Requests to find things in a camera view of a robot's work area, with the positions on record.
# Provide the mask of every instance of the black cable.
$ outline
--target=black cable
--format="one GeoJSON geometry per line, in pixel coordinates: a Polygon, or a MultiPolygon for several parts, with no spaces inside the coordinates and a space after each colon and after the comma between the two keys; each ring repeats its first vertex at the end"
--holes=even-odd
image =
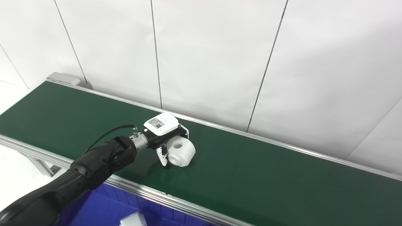
{"type": "Polygon", "coordinates": [[[89,148],[87,148],[87,149],[85,150],[85,152],[84,152],[83,154],[87,153],[96,143],[98,143],[102,138],[104,138],[105,136],[107,136],[107,135],[110,134],[111,132],[113,132],[113,131],[115,131],[115,130],[118,130],[118,129],[122,129],[122,128],[134,128],[134,127],[135,127],[135,125],[129,124],[129,125],[121,125],[121,126],[118,126],[118,127],[114,128],[114,129],[109,130],[108,132],[106,132],[105,134],[103,134],[102,136],[100,136],[100,138],[96,139],[96,140],[91,144],[91,146],[89,146],[89,148]]]}

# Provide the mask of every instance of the white cylindrical object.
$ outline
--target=white cylindrical object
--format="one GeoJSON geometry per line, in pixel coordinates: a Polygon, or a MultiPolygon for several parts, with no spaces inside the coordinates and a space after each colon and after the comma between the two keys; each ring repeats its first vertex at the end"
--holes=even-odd
{"type": "Polygon", "coordinates": [[[193,143],[180,136],[175,136],[170,139],[166,146],[168,149],[169,162],[176,166],[188,166],[195,154],[193,143]]]}

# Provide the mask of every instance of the white plastic part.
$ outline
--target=white plastic part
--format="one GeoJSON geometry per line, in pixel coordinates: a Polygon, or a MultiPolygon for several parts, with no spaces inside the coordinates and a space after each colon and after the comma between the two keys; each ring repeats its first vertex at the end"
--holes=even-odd
{"type": "Polygon", "coordinates": [[[159,114],[144,123],[152,133],[162,136],[178,127],[178,120],[169,113],[159,114]]]}
{"type": "Polygon", "coordinates": [[[120,226],[147,226],[144,215],[139,211],[120,220],[120,226]]]}
{"type": "Polygon", "coordinates": [[[170,139],[166,147],[168,149],[169,162],[180,167],[188,166],[195,154],[193,143],[180,136],[170,139]]]}

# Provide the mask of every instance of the green conveyor belt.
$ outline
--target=green conveyor belt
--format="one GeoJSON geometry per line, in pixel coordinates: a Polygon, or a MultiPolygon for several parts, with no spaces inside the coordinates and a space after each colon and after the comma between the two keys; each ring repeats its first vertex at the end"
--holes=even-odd
{"type": "MultiPolygon", "coordinates": [[[[0,116],[0,134],[76,159],[109,129],[157,114],[44,82],[0,116]]],[[[116,175],[258,226],[402,225],[401,181],[179,122],[197,150],[188,167],[164,169],[154,151],[143,150],[116,175]]]]}

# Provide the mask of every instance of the panel seam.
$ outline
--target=panel seam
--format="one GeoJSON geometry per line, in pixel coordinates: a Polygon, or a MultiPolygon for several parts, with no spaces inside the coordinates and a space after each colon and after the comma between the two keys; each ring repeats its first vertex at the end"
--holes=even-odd
{"type": "Polygon", "coordinates": [[[3,48],[3,46],[0,43],[0,48],[3,50],[4,54],[6,55],[7,59],[10,61],[12,67],[14,68],[14,70],[17,72],[18,76],[20,76],[20,79],[22,80],[22,82],[24,83],[24,85],[26,86],[27,89],[29,89],[27,83],[25,82],[25,80],[23,79],[23,77],[21,76],[20,72],[17,70],[17,67],[14,65],[14,63],[12,62],[12,60],[10,59],[10,56],[8,56],[6,50],[3,48]]]}
{"type": "Polygon", "coordinates": [[[372,131],[387,117],[387,115],[389,115],[389,113],[399,104],[399,102],[402,101],[402,97],[396,102],[396,104],[384,115],[384,117],[382,117],[382,119],[370,130],[369,133],[367,133],[367,135],[358,143],[358,145],[353,149],[353,151],[351,151],[348,156],[345,158],[348,159],[350,155],[352,155],[352,153],[360,146],[361,143],[363,143],[363,141],[372,133],[372,131]]]}
{"type": "Polygon", "coordinates": [[[151,2],[151,13],[152,13],[152,28],[154,30],[154,42],[155,42],[155,57],[156,57],[156,70],[158,73],[158,85],[159,85],[159,99],[160,99],[160,108],[163,109],[162,107],[162,92],[160,89],[160,76],[159,76],[159,61],[158,61],[158,49],[156,47],[156,33],[155,33],[155,20],[154,20],[154,6],[152,0],[151,2]]]}
{"type": "Polygon", "coordinates": [[[57,11],[58,11],[58,13],[59,13],[60,19],[62,20],[64,30],[66,31],[68,40],[70,41],[71,48],[73,49],[73,52],[74,52],[74,55],[75,55],[75,57],[76,57],[76,59],[77,59],[78,65],[80,66],[82,75],[84,76],[85,83],[88,84],[88,81],[86,80],[86,77],[85,77],[84,70],[82,69],[80,60],[78,59],[77,53],[76,53],[76,51],[75,51],[75,49],[74,49],[73,42],[71,41],[70,35],[68,34],[67,27],[66,27],[66,24],[64,23],[64,20],[63,20],[62,14],[61,14],[61,12],[60,12],[59,6],[57,5],[56,0],[53,0],[53,1],[54,1],[54,4],[56,5],[56,8],[57,8],[57,11]]]}
{"type": "Polygon", "coordinates": [[[285,7],[283,8],[282,17],[281,17],[281,20],[280,20],[280,22],[279,22],[279,26],[278,26],[277,33],[276,33],[276,35],[275,35],[274,42],[273,42],[273,44],[272,44],[272,49],[271,49],[271,52],[270,52],[270,54],[269,54],[267,66],[265,67],[263,79],[261,80],[261,85],[260,85],[260,88],[258,89],[257,98],[256,98],[256,100],[255,100],[254,107],[253,107],[252,112],[251,112],[250,121],[248,122],[248,126],[247,126],[246,132],[248,132],[248,129],[250,128],[250,124],[251,124],[252,117],[253,117],[253,115],[254,115],[255,107],[257,106],[257,101],[258,101],[258,98],[260,97],[261,88],[262,88],[263,83],[264,83],[265,75],[267,74],[268,65],[269,65],[269,62],[270,62],[270,60],[271,60],[272,53],[273,53],[273,51],[274,51],[274,47],[275,47],[275,43],[276,43],[277,38],[278,38],[279,30],[281,29],[283,16],[285,15],[285,11],[286,11],[286,7],[287,7],[288,1],[289,1],[289,0],[286,0],[285,7]]]}

